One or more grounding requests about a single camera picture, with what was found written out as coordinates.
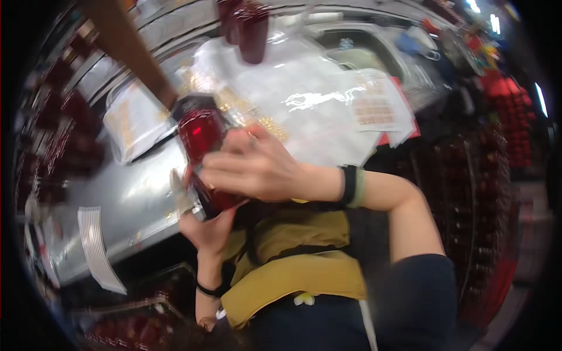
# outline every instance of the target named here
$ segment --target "navy shirt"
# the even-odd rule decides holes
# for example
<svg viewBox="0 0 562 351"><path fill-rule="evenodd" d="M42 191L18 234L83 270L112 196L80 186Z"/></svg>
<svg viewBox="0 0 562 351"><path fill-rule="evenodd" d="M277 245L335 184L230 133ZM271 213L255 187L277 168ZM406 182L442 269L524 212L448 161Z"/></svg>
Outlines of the navy shirt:
<svg viewBox="0 0 562 351"><path fill-rule="evenodd" d="M369 291L379 350L439 350L456 317L452 262L441 255L405 258L382 272ZM220 320L214 332L228 327ZM312 306L286 297L262 310L246 327L259 350L370 350L359 303L320 295Z"/></svg>

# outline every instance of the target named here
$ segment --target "yellow top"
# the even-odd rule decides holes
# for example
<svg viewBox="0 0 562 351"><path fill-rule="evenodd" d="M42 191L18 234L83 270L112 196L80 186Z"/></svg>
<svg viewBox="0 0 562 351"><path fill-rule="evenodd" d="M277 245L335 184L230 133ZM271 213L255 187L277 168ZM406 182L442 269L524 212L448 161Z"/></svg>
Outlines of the yellow top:
<svg viewBox="0 0 562 351"><path fill-rule="evenodd" d="M255 228L256 255L267 262L285 249L298 245L349 245L349 225L342 211L317 213L283 210ZM245 231L229 237L224 258L236 256L244 245ZM301 254L275 259L255 267L244 254L236 263L232 288L221 303L233 327L242 327L266 305L297 291L366 299L359 263L343 251Z"/></svg>

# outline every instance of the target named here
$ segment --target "wooden post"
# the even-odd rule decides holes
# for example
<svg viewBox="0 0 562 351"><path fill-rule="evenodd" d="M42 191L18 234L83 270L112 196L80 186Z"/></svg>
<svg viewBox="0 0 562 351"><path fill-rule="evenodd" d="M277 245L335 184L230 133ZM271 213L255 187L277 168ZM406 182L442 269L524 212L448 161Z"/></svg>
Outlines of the wooden post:
<svg viewBox="0 0 562 351"><path fill-rule="evenodd" d="M79 0L94 23L107 54L121 61L169 110L178 94L138 34L121 0Z"/></svg>

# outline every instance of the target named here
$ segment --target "wrist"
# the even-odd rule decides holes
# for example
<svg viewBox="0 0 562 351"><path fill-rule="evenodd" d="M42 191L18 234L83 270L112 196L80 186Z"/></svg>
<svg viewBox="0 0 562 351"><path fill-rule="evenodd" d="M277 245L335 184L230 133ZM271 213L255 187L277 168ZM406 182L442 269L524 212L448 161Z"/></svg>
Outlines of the wrist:
<svg viewBox="0 0 562 351"><path fill-rule="evenodd" d="M343 171L340 168L304 164L298 182L298 199L337 202L343 195Z"/></svg>
<svg viewBox="0 0 562 351"><path fill-rule="evenodd" d="M221 255L199 251L197 253L197 281L199 284L209 290L217 289L222 282L222 266Z"/></svg>

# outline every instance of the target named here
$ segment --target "woman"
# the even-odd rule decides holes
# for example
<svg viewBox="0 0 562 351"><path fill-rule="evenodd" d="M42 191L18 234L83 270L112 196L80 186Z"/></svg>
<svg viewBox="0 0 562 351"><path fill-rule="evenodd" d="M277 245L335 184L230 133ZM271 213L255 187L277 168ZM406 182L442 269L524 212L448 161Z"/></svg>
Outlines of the woman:
<svg viewBox="0 0 562 351"><path fill-rule="evenodd" d="M435 350L445 345L454 328L455 279L415 185L353 167L298 163L260 127L228 132L221 150L204 158L200 178L217 190L264 202L303 199L313 205L295 209L293 203L232 234L235 208L206 222L192 214L181 218L181 232L198 250L196 320L207 332L189 334L191 342L259 350ZM326 203L378 211L373 213L379 217L364 220L363 228L371 233L356 237L353 226L360 216L351 214L358 212L314 205ZM365 243L373 241L370 236L381 237L385 226L389 264L377 271L367 292L365 279L373 277L363 277L350 255L379 256L369 253L380 248ZM230 282L221 280L225 261L236 265ZM224 293L225 286L232 287ZM226 318L217 320L221 306ZM244 342L233 335L243 335Z"/></svg>

